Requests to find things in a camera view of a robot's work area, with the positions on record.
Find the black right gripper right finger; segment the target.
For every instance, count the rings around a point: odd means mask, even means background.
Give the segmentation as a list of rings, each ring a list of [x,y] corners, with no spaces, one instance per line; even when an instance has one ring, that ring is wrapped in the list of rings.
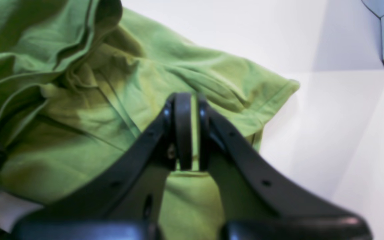
[[[199,169],[216,182],[226,222],[221,240],[371,240],[357,214],[300,187],[272,167],[203,95]]]

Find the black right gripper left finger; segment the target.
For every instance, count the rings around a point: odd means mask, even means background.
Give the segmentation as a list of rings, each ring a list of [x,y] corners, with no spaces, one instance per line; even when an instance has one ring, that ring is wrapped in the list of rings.
[[[192,168],[191,94],[172,94],[129,150],[73,194],[14,226],[12,240],[162,240],[166,179]]]

